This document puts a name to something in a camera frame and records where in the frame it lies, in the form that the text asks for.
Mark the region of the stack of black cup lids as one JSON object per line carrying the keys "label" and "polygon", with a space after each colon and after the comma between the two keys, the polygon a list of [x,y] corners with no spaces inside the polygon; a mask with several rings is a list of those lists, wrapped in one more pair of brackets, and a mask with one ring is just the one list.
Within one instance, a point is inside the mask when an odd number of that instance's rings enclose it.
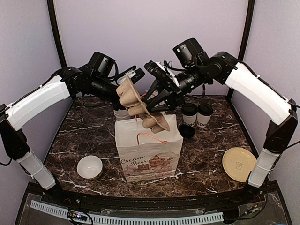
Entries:
{"label": "stack of black cup lids", "polygon": [[191,139],[195,135],[195,129],[187,124],[180,124],[178,131],[183,138]]}

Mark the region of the white paper coffee cup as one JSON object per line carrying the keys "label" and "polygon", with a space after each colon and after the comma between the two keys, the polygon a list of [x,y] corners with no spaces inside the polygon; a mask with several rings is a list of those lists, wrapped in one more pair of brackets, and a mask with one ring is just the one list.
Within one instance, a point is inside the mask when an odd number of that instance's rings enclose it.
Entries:
{"label": "white paper coffee cup", "polygon": [[197,112],[197,120],[196,124],[200,128],[204,128],[207,126],[211,116],[203,116],[199,112]]}

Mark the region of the black coffee cup lid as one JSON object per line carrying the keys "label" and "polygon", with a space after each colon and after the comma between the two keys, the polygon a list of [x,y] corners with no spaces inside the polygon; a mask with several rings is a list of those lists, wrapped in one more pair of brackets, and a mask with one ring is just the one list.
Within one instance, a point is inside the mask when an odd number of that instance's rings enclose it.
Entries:
{"label": "black coffee cup lid", "polygon": [[211,116],[213,114],[213,108],[209,104],[200,104],[198,105],[198,112],[203,116]]}

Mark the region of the stack of white paper cups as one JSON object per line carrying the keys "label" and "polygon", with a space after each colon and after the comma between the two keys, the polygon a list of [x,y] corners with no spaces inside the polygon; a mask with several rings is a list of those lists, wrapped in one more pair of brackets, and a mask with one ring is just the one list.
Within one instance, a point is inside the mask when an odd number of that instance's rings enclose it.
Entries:
{"label": "stack of white paper cups", "polygon": [[127,110],[114,110],[113,112],[117,121],[131,119],[131,116],[128,114]]}

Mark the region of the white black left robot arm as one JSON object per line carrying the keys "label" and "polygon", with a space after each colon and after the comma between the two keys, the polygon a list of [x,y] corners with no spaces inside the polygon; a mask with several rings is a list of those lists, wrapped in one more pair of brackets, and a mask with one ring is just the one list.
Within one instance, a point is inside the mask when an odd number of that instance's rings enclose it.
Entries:
{"label": "white black left robot arm", "polygon": [[17,101],[0,107],[0,136],[6,155],[23,167],[44,190],[48,190],[47,195],[55,204],[63,204],[66,193],[58,188],[54,175],[29,146],[23,128],[55,105],[76,98],[78,93],[118,104],[117,87],[112,83],[117,76],[109,76],[113,68],[117,74],[115,59],[95,52],[87,64],[79,68],[63,67]]}

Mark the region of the brown cardboard cup carrier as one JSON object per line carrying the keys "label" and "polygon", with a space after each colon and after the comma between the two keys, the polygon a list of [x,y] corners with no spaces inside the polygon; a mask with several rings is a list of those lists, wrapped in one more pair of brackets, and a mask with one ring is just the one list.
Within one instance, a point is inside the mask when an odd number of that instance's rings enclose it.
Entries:
{"label": "brown cardboard cup carrier", "polygon": [[124,106],[129,115],[138,115],[142,119],[142,126],[149,128],[153,133],[161,131],[170,131],[170,126],[161,112],[150,113],[146,104],[134,87],[130,77],[127,75],[125,80],[116,89],[119,102]]}

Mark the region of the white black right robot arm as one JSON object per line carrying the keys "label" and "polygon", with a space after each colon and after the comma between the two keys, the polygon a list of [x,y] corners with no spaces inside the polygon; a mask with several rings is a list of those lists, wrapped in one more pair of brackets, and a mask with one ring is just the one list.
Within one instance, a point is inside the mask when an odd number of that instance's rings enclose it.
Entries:
{"label": "white black right robot arm", "polygon": [[178,44],[173,52],[182,65],[174,77],[168,63],[149,61],[144,66],[155,77],[142,98],[149,112],[171,111],[183,105],[184,96],[195,88],[217,81],[241,93],[270,117],[262,152],[248,178],[249,186],[239,194],[243,203],[250,203],[257,196],[256,188],[263,184],[276,160],[290,147],[298,125],[295,101],[282,96],[246,63],[229,53],[218,52],[209,57],[195,38]]}

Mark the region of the white paper takeout bag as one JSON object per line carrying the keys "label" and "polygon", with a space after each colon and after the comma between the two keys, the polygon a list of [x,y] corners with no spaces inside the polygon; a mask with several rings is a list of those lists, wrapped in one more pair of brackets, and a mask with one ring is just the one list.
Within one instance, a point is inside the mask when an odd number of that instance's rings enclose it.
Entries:
{"label": "white paper takeout bag", "polygon": [[175,114],[165,115],[170,131],[157,134],[145,129],[142,120],[115,122],[115,142],[127,182],[170,177],[175,174],[183,144]]}

